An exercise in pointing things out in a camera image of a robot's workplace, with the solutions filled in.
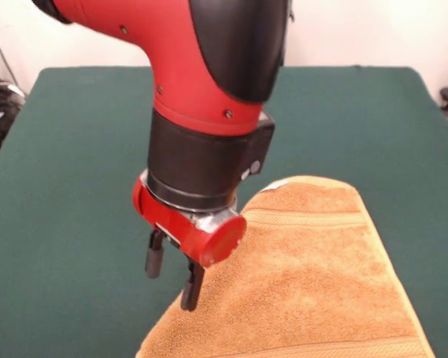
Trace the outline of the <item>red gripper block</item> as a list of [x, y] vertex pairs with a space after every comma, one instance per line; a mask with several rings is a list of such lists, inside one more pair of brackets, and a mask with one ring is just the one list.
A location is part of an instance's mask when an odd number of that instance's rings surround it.
[[160, 276], [166, 234], [188, 256], [188, 276], [182, 290], [181, 309], [192, 312], [198, 304], [204, 268], [220, 263], [232, 254], [246, 232], [246, 220], [233, 207], [217, 213], [192, 213], [162, 204], [152, 195], [147, 179], [145, 170], [138, 177], [132, 194], [136, 211], [157, 228], [149, 238], [146, 275], [150, 279]]

